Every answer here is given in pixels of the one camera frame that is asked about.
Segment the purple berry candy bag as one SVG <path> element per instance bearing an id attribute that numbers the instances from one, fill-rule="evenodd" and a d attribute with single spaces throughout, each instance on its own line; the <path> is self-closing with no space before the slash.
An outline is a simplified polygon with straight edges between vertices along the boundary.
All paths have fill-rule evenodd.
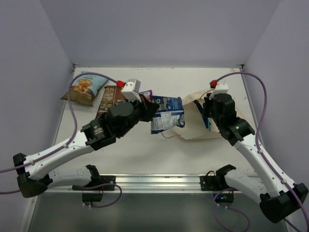
<path id="1" fill-rule="evenodd" d="M 151 101 L 151 97 L 153 95 L 152 90 L 143 91 L 141 92 L 141 94 L 145 97 L 147 101 Z"/>

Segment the brown paper bag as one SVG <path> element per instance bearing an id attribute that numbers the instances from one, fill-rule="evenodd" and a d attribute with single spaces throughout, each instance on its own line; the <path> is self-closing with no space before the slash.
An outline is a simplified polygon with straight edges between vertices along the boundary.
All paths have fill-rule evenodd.
<path id="1" fill-rule="evenodd" d="M 212 93 L 212 89 L 201 90 L 187 95 L 182 99 L 184 108 L 184 128 L 173 127 L 161 133 L 166 138 L 181 137 L 186 140 L 208 140 L 221 138 L 219 129 L 212 121 L 212 131 L 208 131 L 202 119 L 200 112 L 197 109 L 194 100 L 198 100 L 203 105 L 204 97 Z"/>

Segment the navy kettle chips bag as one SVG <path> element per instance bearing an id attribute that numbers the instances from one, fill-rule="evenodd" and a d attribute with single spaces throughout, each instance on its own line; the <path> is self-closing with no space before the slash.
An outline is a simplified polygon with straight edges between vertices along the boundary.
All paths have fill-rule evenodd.
<path id="1" fill-rule="evenodd" d="M 159 105 L 151 121 L 151 134 L 158 134 L 173 127 L 184 128 L 184 108 L 180 97 L 152 96 L 151 102 Z"/>

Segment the brown chocolate snack bag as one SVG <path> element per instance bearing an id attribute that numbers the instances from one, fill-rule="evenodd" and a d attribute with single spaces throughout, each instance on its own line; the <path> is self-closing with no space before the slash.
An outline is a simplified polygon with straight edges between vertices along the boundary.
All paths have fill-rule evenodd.
<path id="1" fill-rule="evenodd" d="M 125 97 L 121 92 L 121 88 L 117 86 L 106 86 L 101 102 L 98 107 L 96 119 L 100 118 L 109 108 L 117 105 L 118 102 L 125 101 Z"/>

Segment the gold blue crisps bag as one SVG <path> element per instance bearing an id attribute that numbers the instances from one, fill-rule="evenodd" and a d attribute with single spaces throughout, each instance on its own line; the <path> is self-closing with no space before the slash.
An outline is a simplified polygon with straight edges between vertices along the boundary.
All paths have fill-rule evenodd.
<path id="1" fill-rule="evenodd" d="M 86 74 L 82 71 L 82 76 L 78 77 L 70 87 L 70 101 L 87 106 L 93 106 L 99 90 L 108 81 L 107 78 L 96 74 Z"/>

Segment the green mint candy pack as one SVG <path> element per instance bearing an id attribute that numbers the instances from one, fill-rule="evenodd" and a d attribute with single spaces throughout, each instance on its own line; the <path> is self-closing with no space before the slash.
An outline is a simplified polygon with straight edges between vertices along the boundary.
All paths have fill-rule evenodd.
<path id="1" fill-rule="evenodd" d="M 204 117 L 204 123 L 208 131 L 212 131 L 212 119 L 209 117 Z"/>

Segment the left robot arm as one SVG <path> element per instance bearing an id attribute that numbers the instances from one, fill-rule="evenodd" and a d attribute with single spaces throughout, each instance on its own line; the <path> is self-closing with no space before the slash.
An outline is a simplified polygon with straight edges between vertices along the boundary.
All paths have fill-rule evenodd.
<path id="1" fill-rule="evenodd" d="M 69 139 L 37 154 L 14 155 L 21 194 L 30 198 L 61 186 L 73 186 L 77 190 L 98 189 L 102 180 L 94 165 L 64 171 L 59 167 L 81 155 L 115 143 L 138 122 L 151 121 L 158 108 L 157 103 L 146 100 L 143 95 L 141 101 L 120 101 Z"/>

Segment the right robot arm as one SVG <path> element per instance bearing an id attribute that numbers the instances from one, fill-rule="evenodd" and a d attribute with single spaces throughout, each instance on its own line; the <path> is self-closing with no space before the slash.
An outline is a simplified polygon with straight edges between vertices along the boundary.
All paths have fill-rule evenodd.
<path id="1" fill-rule="evenodd" d="M 237 189 L 250 197 L 266 218 L 278 223 L 291 215 L 304 203 L 309 190 L 287 176 L 256 141 L 254 129 L 237 116 L 235 102 L 227 93 L 204 97 L 203 116 L 213 119 L 221 136 L 226 139 L 253 167 L 260 181 L 256 181 L 227 165 L 216 173 L 215 184 L 219 189 Z"/>

